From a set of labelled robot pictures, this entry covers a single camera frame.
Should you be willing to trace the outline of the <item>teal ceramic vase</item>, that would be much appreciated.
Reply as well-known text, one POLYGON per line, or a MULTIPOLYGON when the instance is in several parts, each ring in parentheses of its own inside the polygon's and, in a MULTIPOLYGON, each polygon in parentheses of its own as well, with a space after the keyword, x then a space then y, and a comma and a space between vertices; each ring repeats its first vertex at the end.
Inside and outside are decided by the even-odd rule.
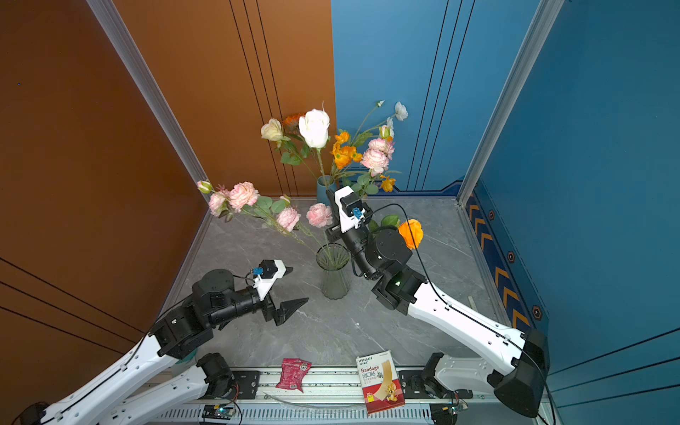
POLYGON ((331 175, 323 175, 320 176, 317 179, 317 191, 316 191, 316 199, 318 203, 322 203, 324 205, 329 205, 329 200, 326 195, 326 189, 338 189, 338 183, 336 180, 331 176, 331 175))

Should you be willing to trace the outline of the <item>clear ribbed glass vase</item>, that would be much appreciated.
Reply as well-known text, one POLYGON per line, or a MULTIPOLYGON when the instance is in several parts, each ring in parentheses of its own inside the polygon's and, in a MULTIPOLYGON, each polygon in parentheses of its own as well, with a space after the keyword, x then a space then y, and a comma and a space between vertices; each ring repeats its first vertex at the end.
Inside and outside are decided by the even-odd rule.
POLYGON ((345 267, 351 255, 341 244, 325 244, 316 254, 316 263, 322 269, 322 293, 327 299, 342 299, 349 290, 345 267))

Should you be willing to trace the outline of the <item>yellow orange poppy spray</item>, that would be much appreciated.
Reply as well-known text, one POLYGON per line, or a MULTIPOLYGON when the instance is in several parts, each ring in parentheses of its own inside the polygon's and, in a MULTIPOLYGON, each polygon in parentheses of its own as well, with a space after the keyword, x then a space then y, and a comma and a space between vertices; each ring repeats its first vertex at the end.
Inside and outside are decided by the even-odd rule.
POLYGON ((332 147, 333 165, 331 169, 331 176, 335 181, 342 178, 341 174, 351 164, 362 161, 363 156, 357 151, 355 146, 350 145, 351 137, 343 131, 335 136, 335 143, 332 147))

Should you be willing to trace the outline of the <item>pink rose spray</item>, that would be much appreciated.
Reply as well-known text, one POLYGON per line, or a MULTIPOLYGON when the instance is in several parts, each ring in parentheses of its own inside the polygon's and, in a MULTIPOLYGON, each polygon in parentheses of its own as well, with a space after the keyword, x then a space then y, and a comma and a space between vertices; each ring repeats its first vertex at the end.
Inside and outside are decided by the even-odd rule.
POLYGON ((260 221, 262 228, 293 238, 313 253, 322 248, 322 241, 302 223, 302 214, 287 196, 274 199, 260 195, 251 182, 239 182, 232 189, 215 187, 206 180, 196 186, 208 196, 209 212, 216 218, 231 221, 244 215, 260 221))
POLYGON ((387 140, 372 136, 364 145, 356 148, 363 156, 363 159, 361 162, 351 164, 348 168, 345 168, 341 174, 342 177, 365 172, 370 172, 372 175, 391 176, 389 167, 395 152, 394 138, 391 142, 388 142, 387 140))

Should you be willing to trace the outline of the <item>white rose flower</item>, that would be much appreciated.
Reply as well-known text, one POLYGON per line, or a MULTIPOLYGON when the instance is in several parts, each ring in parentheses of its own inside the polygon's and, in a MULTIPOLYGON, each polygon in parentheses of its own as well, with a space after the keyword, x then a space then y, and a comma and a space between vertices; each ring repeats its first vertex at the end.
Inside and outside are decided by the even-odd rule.
POLYGON ((294 126, 286 126, 286 123, 286 121, 281 123, 276 118, 270 119, 260 129, 261 138, 274 145, 280 153, 280 162, 283 165, 304 166, 316 181, 319 174, 313 171, 308 163, 308 159, 312 156, 312 149, 299 131, 294 126))
POLYGON ((297 126, 305 144, 313 152, 321 172, 324 189, 329 189, 329 180, 322 160, 322 151, 329 141, 330 118, 325 109, 312 109, 297 118, 297 126))

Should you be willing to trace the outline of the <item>orange gerbera flower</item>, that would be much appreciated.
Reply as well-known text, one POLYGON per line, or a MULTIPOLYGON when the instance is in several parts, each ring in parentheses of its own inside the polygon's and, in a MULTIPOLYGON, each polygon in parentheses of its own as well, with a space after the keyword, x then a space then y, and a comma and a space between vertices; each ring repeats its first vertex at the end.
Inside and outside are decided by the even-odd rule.
POLYGON ((283 120, 284 140, 280 143, 282 162, 286 165, 303 165, 311 175, 317 180, 322 176, 319 165, 313 165, 317 160, 317 151, 306 142, 299 129, 299 120, 304 117, 304 113, 289 115, 283 120))

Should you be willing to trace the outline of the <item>white ranunculus spray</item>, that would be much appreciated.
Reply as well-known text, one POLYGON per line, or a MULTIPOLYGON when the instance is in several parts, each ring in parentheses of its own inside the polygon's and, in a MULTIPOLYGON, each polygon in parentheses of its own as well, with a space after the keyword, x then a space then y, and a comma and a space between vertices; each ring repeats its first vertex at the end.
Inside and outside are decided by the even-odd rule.
POLYGON ((350 138, 350 145, 354 147, 359 147, 361 145, 364 145, 368 141, 368 139, 372 136, 376 136, 378 138, 387 140, 388 142, 391 142, 394 138, 395 130, 394 130, 394 121, 405 121, 409 117, 409 112, 407 110, 407 107, 402 104, 401 102, 396 102, 394 106, 394 112, 387 116, 383 121, 381 121, 379 124, 373 126, 373 127, 368 127, 364 129, 366 126, 366 123, 368 119, 379 109, 381 109, 385 104, 385 100, 381 99, 375 102, 375 106, 370 110, 370 112, 364 117, 362 120, 361 124, 359 124, 359 127, 354 133, 354 136, 350 138))

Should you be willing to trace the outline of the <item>pink carnation spray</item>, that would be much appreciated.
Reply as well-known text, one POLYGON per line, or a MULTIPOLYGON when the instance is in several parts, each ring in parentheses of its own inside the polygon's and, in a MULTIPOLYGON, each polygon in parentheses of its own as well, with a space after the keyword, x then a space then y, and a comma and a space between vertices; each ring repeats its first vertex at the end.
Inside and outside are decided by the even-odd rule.
POLYGON ((308 251, 314 251, 323 266, 332 268, 340 262, 329 239, 317 237, 312 230, 312 228, 325 230, 331 225, 332 214, 329 206, 322 203, 313 204, 303 215, 292 203, 281 198, 272 205, 272 211, 274 228, 279 233, 292 237, 308 251))

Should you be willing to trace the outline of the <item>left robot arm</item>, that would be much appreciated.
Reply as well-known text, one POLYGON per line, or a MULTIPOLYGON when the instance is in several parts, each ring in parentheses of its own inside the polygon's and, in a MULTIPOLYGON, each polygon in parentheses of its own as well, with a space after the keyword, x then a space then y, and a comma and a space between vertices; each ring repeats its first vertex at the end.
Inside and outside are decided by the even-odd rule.
POLYGON ((141 388, 237 318, 260 312, 267 322, 287 322, 308 300, 303 297, 277 305, 269 292, 291 271, 281 260, 264 260, 254 271, 253 283, 241 290, 235 287, 230 271, 208 272, 193 284, 191 295, 163 313, 147 335, 113 365, 59 402, 25 408, 15 423, 145 424, 191 400, 234 393, 235 376, 218 353, 205 355, 164 384, 146 391, 141 388))

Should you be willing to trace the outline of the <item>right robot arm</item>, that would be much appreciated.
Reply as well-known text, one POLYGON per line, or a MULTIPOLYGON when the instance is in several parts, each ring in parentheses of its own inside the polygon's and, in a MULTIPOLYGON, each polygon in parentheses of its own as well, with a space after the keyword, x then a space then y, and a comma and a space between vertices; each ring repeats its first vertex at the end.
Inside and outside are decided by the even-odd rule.
POLYGON ((475 352, 481 366, 446 366, 444 355, 432 356, 423 371, 425 386, 442 397, 458 389, 491 391, 517 414, 558 421, 547 384, 550 369, 548 340, 538 329, 508 327, 448 296, 432 282, 428 272, 409 267, 418 255, 421 239, 415 220, 405 218, 404 232, 392 225, 372 228, 375 210, 350 187, 328 191, 332 214, 326 235, 341 241, 361 276, 374 282, 378 301, 392 311, 426 322, 475 352))

